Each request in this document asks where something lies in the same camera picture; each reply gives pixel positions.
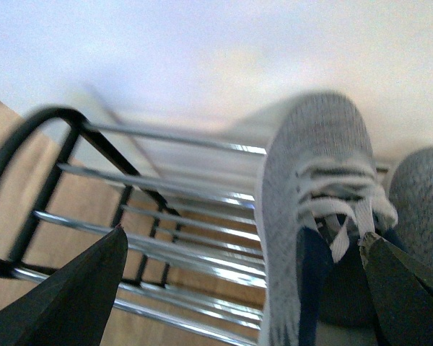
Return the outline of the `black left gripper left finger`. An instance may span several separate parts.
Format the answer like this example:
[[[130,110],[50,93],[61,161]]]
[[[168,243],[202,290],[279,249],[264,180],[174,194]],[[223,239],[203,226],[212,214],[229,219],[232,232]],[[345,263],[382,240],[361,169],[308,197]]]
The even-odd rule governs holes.
[[[0,345],[99,345],[127,251],[126,233],[117,226],[0,310]]]

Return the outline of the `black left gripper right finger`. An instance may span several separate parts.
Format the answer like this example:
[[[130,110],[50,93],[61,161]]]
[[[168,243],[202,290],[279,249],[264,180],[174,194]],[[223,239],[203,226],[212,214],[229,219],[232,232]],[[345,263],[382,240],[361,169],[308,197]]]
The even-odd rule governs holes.
[[[384,345],[433,345],[433,270],[368,232],[360,256]]]

